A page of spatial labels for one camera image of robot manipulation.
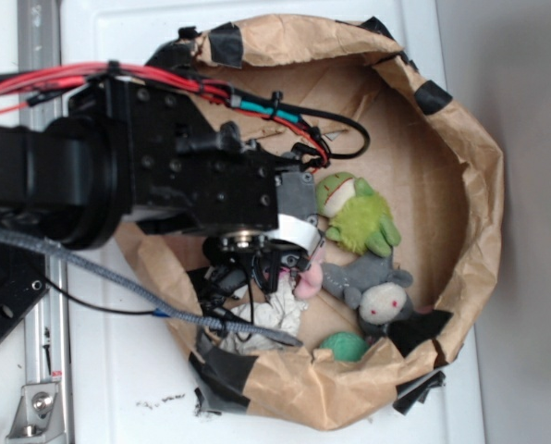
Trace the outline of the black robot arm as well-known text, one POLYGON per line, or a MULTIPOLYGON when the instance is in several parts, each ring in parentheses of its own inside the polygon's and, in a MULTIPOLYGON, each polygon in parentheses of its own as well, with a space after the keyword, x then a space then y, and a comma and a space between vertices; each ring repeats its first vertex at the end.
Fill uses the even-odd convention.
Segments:
POLYGON ((123 221, 149 235, 209 237, 252 268, 307 271, 324 244, 315 186, 296 154, 213 126, 185 94, 92 80, 41 131, 0 127, 0 226, 69 249, 123 221))

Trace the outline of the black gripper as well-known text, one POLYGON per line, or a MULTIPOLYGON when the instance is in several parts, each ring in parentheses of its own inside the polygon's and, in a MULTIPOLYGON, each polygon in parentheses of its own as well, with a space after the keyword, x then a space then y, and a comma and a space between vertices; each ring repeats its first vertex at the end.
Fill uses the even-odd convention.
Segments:
POLYGON ((107 78, 68 102, 70 119, 102 157, 98 195, 113 223, 148 234, 204 236, 241 254, 267 291, 277 274, 306 271, 323 246, 315 184, 295 153, 214 128, 185 94, 107 78))

